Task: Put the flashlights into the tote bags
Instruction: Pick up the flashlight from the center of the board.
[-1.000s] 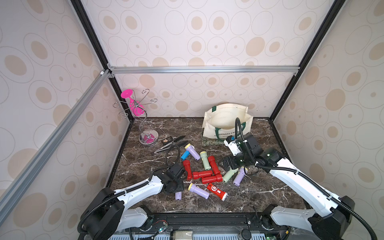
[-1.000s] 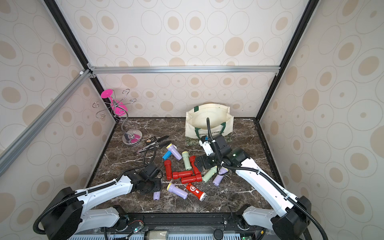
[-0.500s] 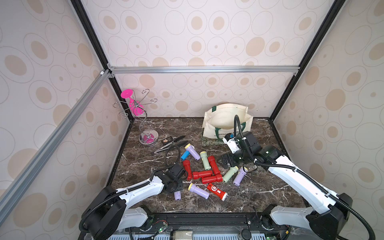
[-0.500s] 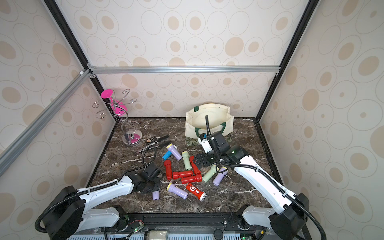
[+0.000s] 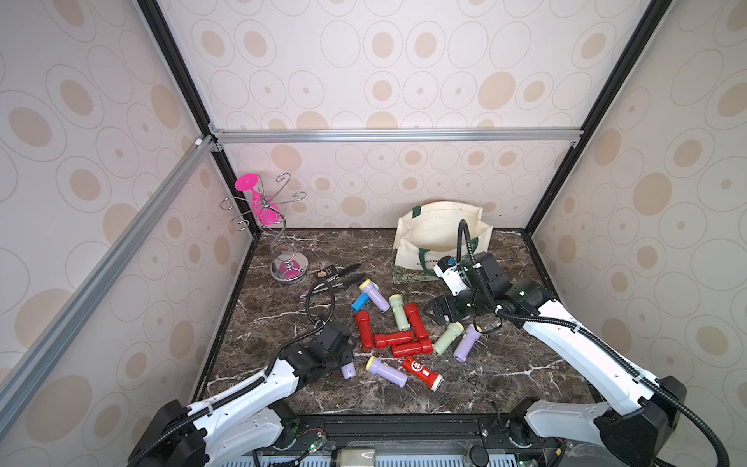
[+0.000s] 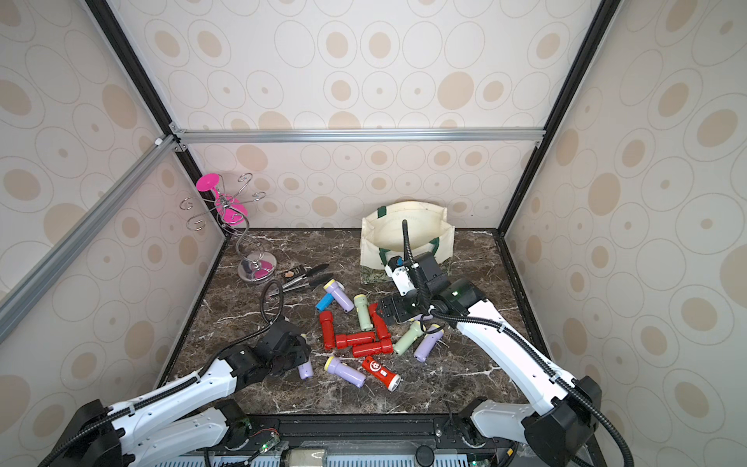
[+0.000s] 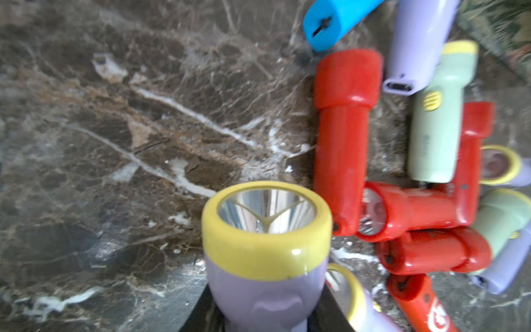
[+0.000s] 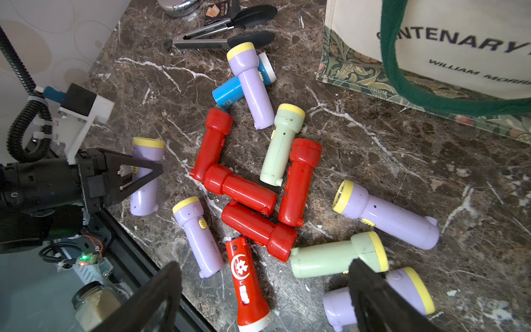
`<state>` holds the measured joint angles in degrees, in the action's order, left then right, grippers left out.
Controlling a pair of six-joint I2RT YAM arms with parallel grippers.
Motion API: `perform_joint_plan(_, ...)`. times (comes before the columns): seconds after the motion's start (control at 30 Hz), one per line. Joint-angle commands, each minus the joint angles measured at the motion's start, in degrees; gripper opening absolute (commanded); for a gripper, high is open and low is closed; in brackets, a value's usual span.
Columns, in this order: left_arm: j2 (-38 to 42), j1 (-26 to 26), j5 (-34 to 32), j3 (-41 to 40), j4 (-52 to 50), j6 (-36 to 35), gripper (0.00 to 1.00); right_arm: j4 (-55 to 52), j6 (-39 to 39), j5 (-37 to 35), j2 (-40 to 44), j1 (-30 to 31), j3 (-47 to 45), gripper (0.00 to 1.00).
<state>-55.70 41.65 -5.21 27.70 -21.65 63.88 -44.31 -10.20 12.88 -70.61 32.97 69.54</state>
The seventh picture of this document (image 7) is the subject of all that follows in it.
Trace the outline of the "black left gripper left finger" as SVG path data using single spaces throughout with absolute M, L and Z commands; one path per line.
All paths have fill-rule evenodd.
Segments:
M 224 332 L 225 317 L 207 285 L 180 332 Z

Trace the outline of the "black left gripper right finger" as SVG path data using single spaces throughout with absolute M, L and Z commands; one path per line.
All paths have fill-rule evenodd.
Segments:
M 355 332 L 327 286 L 308 317 L 308 332 Z

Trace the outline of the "red flashlight vertical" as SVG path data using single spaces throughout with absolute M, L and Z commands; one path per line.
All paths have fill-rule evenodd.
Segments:
M 313 189 L 328 203 L 333 234 L 359 229 L 369 139 L 369 113 L 378 103 L 383 58 L 359 48 L 326 56 L 317 66 L 319 113 Z

